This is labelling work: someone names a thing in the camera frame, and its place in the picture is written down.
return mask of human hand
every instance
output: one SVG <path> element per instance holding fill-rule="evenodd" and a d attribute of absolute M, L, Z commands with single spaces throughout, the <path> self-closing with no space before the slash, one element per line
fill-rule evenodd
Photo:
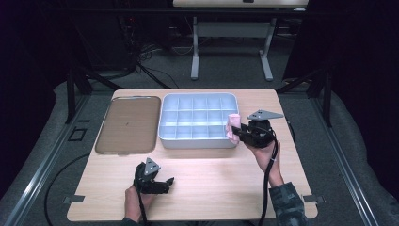
<path fill-rule="evenodd" d="M 267 165 L 269 165 L 270 159 L 273 154 L 275 141 L 272 141 L 267 147 L 264 148 L 255 148 L 247 144 L 246 146 L 252 151 L 253 155 L 255 155 L 256 161 L 261 170 L 265 172 Z M 278 152 L 273 167 L 270 170 L 269 174 L 269 183 L 271 187 L 280 186 L 284 184 L 284 180 L 282 179 L 281 172 L 279 170 L 279 153 L 280 153 L 280 143 L 278 141 Z"/>
<path fill-rule="evenodd" d="M 146 212 L 154 199 L 154 194 L 141 194 L 141 200 L 143 201 Z M 134 186 L 130 186 L 125 190 L 125 217 L 137 223 L 141 218 L 140 202 Z"/>

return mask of wire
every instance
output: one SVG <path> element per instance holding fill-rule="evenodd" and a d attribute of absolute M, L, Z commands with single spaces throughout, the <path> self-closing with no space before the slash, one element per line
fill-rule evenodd
<path fill-rule="evenodd" d="M 191 35 L 193 35 L 194 32 L 193 32 L 193 29 L 191 28 L 190 23 L 189 23 L 188 20 L 187 20 L 187 17 L 184 17 L 184 19 L 185 19 L 185 22 L 187 23 L 188 28 L 190 29 Z M 176 50 L 177 48 L 190 48 L 190 49 L 189 49 L 188 51 L 186 51 L 185 53 L 179 53 L 179 52 Z M 171 50 L 173 50 L 173 52 L 175 52 L 176 54 L 182 56 L 182 55 L 189 54 L 193 48 L 194 48 L 194 45 L 191 45 L 191 46 L 189 46 L 189 47 L 172 47 Z"/>
<path fill-rule="evenodd" d="M 97 52 L 94 50 L 93 46 L 90 44 L 90 42 L 88 41 L 88 39 L 86 39 L 86 37 L 83 35 L 83 33 L 80 31 L 80 29 L 75 25 L 74 26 L 77 33 L 79 34 L 81 40 L 83 41 L 83 43 L 86 45 L 86 47 L 90 50 L 90 52 L 100 61 L 102 62 L 106 68 L 108 68 L 109 70 L 113 70 L 113 68 L 111 68 L 109 65 L 109 63 L 105 62 L 98 54 Z M 112 79 L 116 79 L 116 78 L 122 78 L 125 77 L 127 75 L 129 75 L 130 73 L 134 72 L 135 68 L 132 66 L 130 68 L 128 68 L 127 70 L 125 70 L 125 72 L 119 73 L 119 74 L 115 74 L 115 75 L 111 75 L 111 76 L 103 76 L 103 78 L 106 78 L 108 80 L 112 80 Z"/>
<path fill-rule="evenodd" d="M 140 211 L 141 211 L 141 216 L 143 218 L 143 224 L 144 226 L 147 226 L 147 215 L 146 215 L 146 208 L 144 207 L 143 200 L 141 199 L 141 188 L 138 190 L 138 181 L 137 181 L 138 175 L 137 175 L 137 170 L 135 171 L 135 188 L 138 196 L 138 203 L 140 205 Z"/>
<path fill-rule="evenodd" d="M 212 40 L 211 38 L 205 38 L 202 42 L 199 43 L 199 46 L 203 45 L 205 42 L 207 42 L 208 40 Z M 186 51 L 185 53 L 180 53 L 179 51 L 177 51 L 176 49 L 186 49 L 186 48 L 190 48 L 188 51 Z M 180 56 L 184 56 L 189 54 L 194 48 L 194 45 L 191 46 L 177 46 L 177 47 L 172 47 L 171 50 L 173 50 L 174 53 L 176 53 L 177 55 Z"/>
<path fill-rule="evenodd" d="M 156 69 L 151 69 L 151 68 L 149 68 L 149 67 L 145 67 L 145 68 L 148 69 L 148 70 L 151 70 L 151 71 L 155 71 L 155 72 L 159 72 L 159 73 L 164 73 L 164 74 L 166 74 L 166 75 L 170 78 L 170 80 L 172 80 L 172 82 L 173 82 L 173 84 L 176 86 L 176 88 L 177 88 L 177 89 L 179 88 L 179 86 L 176 84 L 175 80 L 173 79 L 173 77 L 172 77 L 170 74 L 165 73 L 165 72 L 162 72 L 162 71 L 159 71 L 159 70 L 156 70 Z"/>
<path fill-rule="evenodd" d="M 47 199 L 48 199 L 48 196 L 49 196 L 49 193 L 50 193 L 50 189 L 51 189 L 51 187 L 53 186 L 54 181 L 55 181 L 56 178 L 59 176 L 59 174 L 61 174 L 61 172 L 64 171 L 68 166 L 72 165 L 72 164 L 75 163 L 76 161 L 78 161 L 78 160 L 80 160 L 80 159 L 82 159 L 82 158 L 84 158 L 84 157 L 87 157 L 87 156 L 89 156 L 89 155 L 90 155 L 90 153 L 85 153 L 85 154 L 83 154 L 83 155 L 81 155 L 81 156 L 79 156 L 79 157 L 73 159 L 73 161 L 71 161 L 70 163 L 68 163 L 67 165 L 65 165 L 65 166 L 56 174 L 56 176 L 53 178 L 53 180 L 50 182 L 49 186 L 47 187 L 46 194 L 45 194 L 45 196 L 44 196 L 44 215 L 46 216 L 47 223 L 48 223 L 50 226 L 52 226 L 53 224 L 52 224 L 52 222 L 51 222 L 51 220 L 50 220 L 50 217 L 49 217 L 49 214 L 48 214 L 48 210 L 47 210 Z"/>
<path fill-rule="evenodd" d="M 161 50 L 163 50 L 163 49 L 156 48 L 156 49 L 151 49 L 151 50 L 143 50 L 140 55 L 143 56 L 143 55 L 147 55 L 147 54 L 152 54 L 153 52 L 158 52 L 158 51 L 161 51 Z"/>
<path fill-rule="evenodd" d="M 293 137 L 293 141 L 295 142 L 295 131 L 294 131 L 294 127 L 291 124 L 291 122 L 288 120 L 287 117 L 285 117 L 285 120 L 287 121 L 288 127 L 290 128 L 290 132 L 291 132 L 291 136 Z"/>
<path fill-rule="evenodd" d="M 149 78 L 155 81 L 158 85 L 160 85 L 164 89 L 171 89 L 171 87 L 167 86 L 161 80 L 159 80 L 155 75 L 153 75 L 150 71 L 148 71 L 140 62 L 137 62 L 137 66 L 143 71 Z"/>
<path fill-rule="evenodd" d="M 244 220 L 244 223 L 246 223 L 249 226 L 255 226 L 250 220 Z"/>
<path fill-rule="evenodd" d="M 272 157 L 270 158 L 269 164 L 267 165 L 266 170 L 264 171 L 264 178 L 263 178 L 263 210 L 262 210 L 262 215 L 261 218 L 259 219 L 258 226 L 262 226 L 264 222 L 264 217 L 266 216 L 266 210 L 267 210 L 267 197 L 268 197 L 268 189 L 267 185 L 269 183 L 269 175 L 270 175 L 270 170 L 273 167 L 273 164 L 275 162 L 277 153 L 279 151 L 279 143 L 277 141 L 276 133 L 273 131 L 273 136 L 274 136 L 274 141 L 275 141 L 275 146 L 273 148 L 272 152 Z"/>

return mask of black curtain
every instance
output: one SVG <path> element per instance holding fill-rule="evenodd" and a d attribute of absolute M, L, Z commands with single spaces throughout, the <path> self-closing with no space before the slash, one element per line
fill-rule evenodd
<path fill-rule="evenodd" d="M 35 1 L 0 3 L 0 197 L 19 173 L 70 68 L 59 34 Z"/>
<path fill-rule="evenodd" d="M 311 10 L 346 10 L 341 21 L 305 20 L 284 78 L 330 66 L 333 91 L 357 123 L 368 163 L 399 199 L 399 16 L 394 1 L 310 1 Z"/>

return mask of table leg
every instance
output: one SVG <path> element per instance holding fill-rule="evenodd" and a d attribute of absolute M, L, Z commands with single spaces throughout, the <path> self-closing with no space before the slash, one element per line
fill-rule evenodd
<path fill-rule="evenodd" d="M 194 17 L 193 22 L 193 64 L 191 66 L 191 79 L 199 79 L 199 67 L 200 67 L 200 50 L 199 50 L 199 34 L 198 34 L 198 23 L 197 17 Z"/>
<path fill-rule="evenodd" d="M 270 22 L 270 27 L 267 29 L 267 37 L 264 42 L 263 50 L 259 51 L 259 54 L 261 56 L 262 66 L 263 66 L 264 77 L 266 78 L 266 81 L 269 81 L 269 82 L 273 81 L 273 75 L 272 75 L 272 71 L 270 70 L 269 61 L 267 59 L 267 53 L 269 52 L 269 49 L 270 49 L 270 43 L 273 39 L 275 27 L 276 27 L 276 19 L 273 18 L 272 21 Z"/>

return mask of wooden table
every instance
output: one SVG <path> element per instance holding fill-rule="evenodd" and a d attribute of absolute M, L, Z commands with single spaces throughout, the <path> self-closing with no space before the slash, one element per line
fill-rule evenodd
<path fill-rule="evenodd" d="M 126 89 L 119 96 L 159 96 L 171 92 L 230 92 L 237 98 L 242 123 L 258 109 L 283 114 L 272 89 Z M 284 118 L 270 120 L 281 142 L 281 173 L 293 182 L 300 196 L 311 195 L 304 170 Z M 251 151 L 240 144 L 233 149 L 168 150 L 160 139 L 153 152 L 118 156 L 98 154 L 94 148 L 72 202 L 71 221 L 120 220 L 124 215 L 124 190 L 134 179 L 136 166 L 150 157 L 161 166 L 156 181 L 175 177 L 168 194 L 158 195 L 148 211 L 149 220 L 256 219 L 263 206 L 263 172 Z M 314 203 L 305 203 L 306 216 L 314 218 Z M 267 218 L 275 213 L 269 204 Z"/>

